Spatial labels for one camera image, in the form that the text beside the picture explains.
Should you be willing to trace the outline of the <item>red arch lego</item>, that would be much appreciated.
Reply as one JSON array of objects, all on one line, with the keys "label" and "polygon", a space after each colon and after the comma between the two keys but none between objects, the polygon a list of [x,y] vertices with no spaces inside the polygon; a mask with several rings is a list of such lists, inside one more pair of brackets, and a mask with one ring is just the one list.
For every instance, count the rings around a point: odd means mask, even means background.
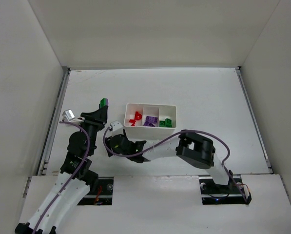
[{"label": "red arch lego", "polygon": [[135,121],[140,121],[140,120],[142,120],[142,118],[143,118],[142,113],[136,111],[136,112],[135,112],[134,120],[135,120]]}]

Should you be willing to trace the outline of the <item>purple studded lego brick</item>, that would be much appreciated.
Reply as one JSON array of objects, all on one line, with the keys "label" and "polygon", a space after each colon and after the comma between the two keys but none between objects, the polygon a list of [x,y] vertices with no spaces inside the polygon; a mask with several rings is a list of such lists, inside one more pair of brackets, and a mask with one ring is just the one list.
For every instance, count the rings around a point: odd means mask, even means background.
[{"label": "purple studded lego brick", "polygon": [[145,121],[148,121],[148,122],[151,122],[151,123],[157,123],[158,122],[158,117],[146,116]]}]

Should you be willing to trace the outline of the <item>green lego plate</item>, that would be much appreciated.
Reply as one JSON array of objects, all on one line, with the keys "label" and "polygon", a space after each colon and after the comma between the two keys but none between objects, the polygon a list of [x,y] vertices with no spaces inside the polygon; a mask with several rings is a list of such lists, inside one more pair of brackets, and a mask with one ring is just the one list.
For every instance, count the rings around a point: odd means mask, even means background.
[{"label": "green lego plate", "polygon": [[159,127],[165,127],[165,121],[164,120],[160,120],[158,126]]}]

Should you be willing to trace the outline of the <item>purple round flower lego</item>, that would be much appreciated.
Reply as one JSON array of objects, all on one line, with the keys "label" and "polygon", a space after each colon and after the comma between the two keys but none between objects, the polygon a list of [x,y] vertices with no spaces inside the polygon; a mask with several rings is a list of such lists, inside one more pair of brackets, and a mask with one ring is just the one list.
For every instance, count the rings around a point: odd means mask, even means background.
[{"label": "purple round flower lego", "polygon": [[143,126],[146,126],[146,127],[155,127],[155,125],[154,125],[153,123],[148,122],[148,121],[146,121],[146,122],[143,124]]}]

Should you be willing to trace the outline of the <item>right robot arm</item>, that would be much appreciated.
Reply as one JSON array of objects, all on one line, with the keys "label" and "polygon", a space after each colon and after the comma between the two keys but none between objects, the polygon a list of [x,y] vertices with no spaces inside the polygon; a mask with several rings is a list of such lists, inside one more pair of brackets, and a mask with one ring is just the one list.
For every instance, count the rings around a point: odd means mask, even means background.
[{"label": "right robot arm", "polygon": [[[227,150],[227,155],[220,160],[216,155],[212,139],[216,139]],[[182,130],[161,141],[131,141],[125,133],[106,137],[103,144],[108,156],[127,158],[136,163],[145,163],[159,158],[178,157],[191,166],[205,170],[214,183],[227,186],[230,174],[224,162],[230,156],[228,145],[217,136],[198,130]]]}]

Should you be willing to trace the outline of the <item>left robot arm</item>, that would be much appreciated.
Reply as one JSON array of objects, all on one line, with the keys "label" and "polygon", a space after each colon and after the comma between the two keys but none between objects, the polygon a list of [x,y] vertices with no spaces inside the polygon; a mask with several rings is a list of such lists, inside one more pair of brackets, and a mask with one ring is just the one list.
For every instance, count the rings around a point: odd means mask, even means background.
[{"label": "left robot arm", "polygon": [[57,234],[72,209],[98,185],[98,174],[91,171],[91,160],[95,152],[97,134],[108,118],[108,99],[104,98],[99,109],[81,113],[81,123],[65,122],[78,128],[69,137],[67,155],[51,191],[25,223],[15,228],[17,234]]}]

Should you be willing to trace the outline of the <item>white compartment tray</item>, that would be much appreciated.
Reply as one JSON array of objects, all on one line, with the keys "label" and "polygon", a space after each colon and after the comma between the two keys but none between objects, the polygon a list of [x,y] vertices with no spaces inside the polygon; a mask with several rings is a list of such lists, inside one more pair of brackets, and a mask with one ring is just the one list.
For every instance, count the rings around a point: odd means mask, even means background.
[{"label": "white compartment tray", "polygon": [[124,128],[131,138],[164,139],[177,127],[176,106],[128,103]]}]

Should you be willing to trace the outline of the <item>left aluminium rail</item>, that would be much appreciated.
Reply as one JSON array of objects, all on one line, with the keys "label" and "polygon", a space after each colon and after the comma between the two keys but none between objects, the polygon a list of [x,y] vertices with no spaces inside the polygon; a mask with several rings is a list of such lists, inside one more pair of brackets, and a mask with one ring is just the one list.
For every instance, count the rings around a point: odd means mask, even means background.
[{"label": "left aluminium rail", "polygon": [[44,172],[46,170],[45,167],[47,166],[49,158],[50,158],[58,122],[60,120],[63,100],[65,97],[69,75],[71,71],[70,68],[67,66],[63,66],[62,69],[63,69],[63,76],[62,76],[60,87],[59,87],[58,94],[56,97],[56,102],[55,102],[54,109],[52,112],[52,116],[51,116],[51,120],[50,120],[49,127],[47,130],[44,145],[43,145],[41,155],[38,161],[38,166],[37,166],[36,172],[34,173],[35,176],[45,175],[45,172]]}]

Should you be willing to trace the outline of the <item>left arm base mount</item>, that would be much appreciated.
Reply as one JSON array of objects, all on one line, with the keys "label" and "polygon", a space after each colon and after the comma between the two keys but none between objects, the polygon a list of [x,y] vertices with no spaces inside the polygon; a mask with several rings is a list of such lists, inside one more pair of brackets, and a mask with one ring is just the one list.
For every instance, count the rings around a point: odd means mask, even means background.
[{"label": "left arm base mount", "polygon": [[78,206],[110,206],[113,203],[114,178],[100,177],[97,187],[90,191]]}]

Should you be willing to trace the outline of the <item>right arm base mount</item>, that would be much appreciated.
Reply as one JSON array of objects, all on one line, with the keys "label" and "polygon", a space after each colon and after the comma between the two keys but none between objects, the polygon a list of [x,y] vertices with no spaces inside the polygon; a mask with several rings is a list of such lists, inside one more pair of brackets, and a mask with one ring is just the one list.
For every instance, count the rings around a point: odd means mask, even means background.
[{"label": "right arm base mount", "polygon": [[241,175],[233,176],[228,185],[215,184],[210,176],[199,178],[201,201],[203,205],[249,205],[252,201],[251,192],[243,183]]}]

